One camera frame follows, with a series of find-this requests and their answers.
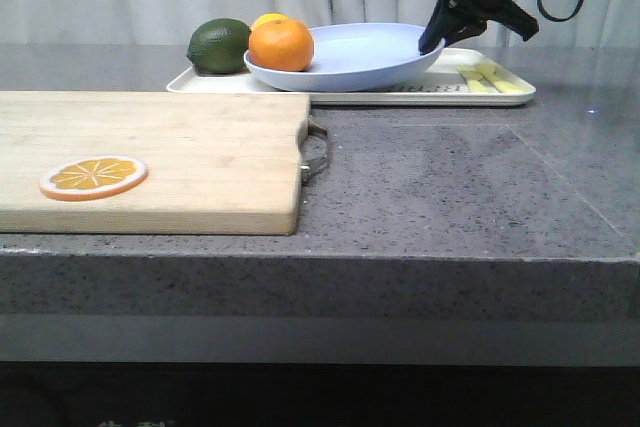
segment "lime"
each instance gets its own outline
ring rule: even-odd
[[[233,74],[244,67],[251,29],[241,20],[212,19],[198,27],[187,58],[200,74]]]

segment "plate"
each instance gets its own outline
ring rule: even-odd
[[[439,57],[444,40],[420,55],[424,27],[397,23],[338,24],[311,29],[313,60],[302,72],[265,69],[244,61],[260,81],[295,92],[355,92],[381,88],[417,77]]]

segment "granite countertop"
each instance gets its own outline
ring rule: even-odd
[[[640,51],[482,52],[534,99],[313,108],[333,158],[295,235],[0,234],[5,332],[47,316],[342,318],[624,324],[637,341]],[[0,56],[3,90],[162,91],[188,67],[182,46]],[[31,358],[21,342],[0,355]]]

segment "orange slice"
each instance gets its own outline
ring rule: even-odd
[[[129,190],[147,177],[138,159],[103,155],[56,167],[40,179],[40,191],[55,200],[94,200]]]

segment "white tray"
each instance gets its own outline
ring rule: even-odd
[[[492,64],[504,80],[522,89],[517,93],[501,93],[491,84],[488,93],[469,92],[467,84],[456,70],[458,66]],[[167,90],[179,93],[282,93],[263,84],[248,71],[233,75],[199,76],[189,67],[173,79]],[[516,106],[533,98],[535,87],[496,64],[480,52],[469,49],[445,48],[438,60],[419,78],[385,89],[362,92],[311,92],[313,105],[465,105]]]

